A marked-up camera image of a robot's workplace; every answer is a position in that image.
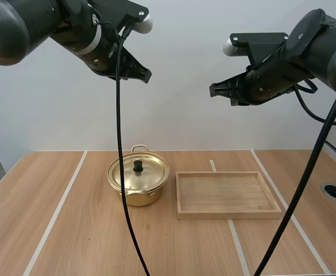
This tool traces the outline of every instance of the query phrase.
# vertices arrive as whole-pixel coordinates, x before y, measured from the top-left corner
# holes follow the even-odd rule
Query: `white knob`
[[[133,28],[138,33],[149,33],[152,30],[152,19],[150,13],[145,17],[143,22],[139,22]]]
[[[246,56],[246,52],[242,48],[235,47],[230,40],[230,37],[225,41],[223,52],[227,56]]]

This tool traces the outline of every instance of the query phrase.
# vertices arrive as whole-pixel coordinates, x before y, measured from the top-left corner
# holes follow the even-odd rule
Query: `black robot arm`
[[[149,10],[128,0],[0,0],[0,65],[18,63],[51,37],[93,72],[114,79],[119,32],[127,24],[149,32]],[[120,74],[145,83],[151,77],[125,48]]]
[[[321,9],[306,14],[289,36],[233,33],[223,50],[250,60],[246,72],[210,86],[212,97],[228,97],[232,105],[263,104],[312,78],[336,91],[336,19]]]

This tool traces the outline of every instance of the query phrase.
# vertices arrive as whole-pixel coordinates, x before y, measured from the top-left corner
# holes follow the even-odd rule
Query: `black lid knob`
[[[144,168],[142,168],[142,161],[141,160],[136,160],[133,162],[134,164],[134,168],[133,168],[133,171],[135,173],[140,173],[144,170]]]

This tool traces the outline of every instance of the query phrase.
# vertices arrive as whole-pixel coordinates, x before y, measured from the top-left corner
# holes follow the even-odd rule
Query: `wooden table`
[[[280,220],[177,221],[175,171],[260,171],[285,209],[310,151],[158,154],[171,167],[163,196],[129,208],[151,275],[253,274]],[[0,181],[0,275],[144,275],[107,182],[116,158],[34,152],[7,173]],[[325,153],[264,275],[336,273],[336,201],[323,194],[323,183],[336,183],[336,162]]]

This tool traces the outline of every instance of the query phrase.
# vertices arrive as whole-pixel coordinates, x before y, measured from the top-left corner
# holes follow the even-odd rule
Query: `gold pot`
[[[135,152],[139,147],[144,147],[146,151]],[[149,152],[145,145],[134,145],[131,153],[123,156],[123,164],[128,205],[145,206],[161,197],[169,176],[169,165],[164,158]],[[122,198],[119,159],[110,165],[108,181]]]

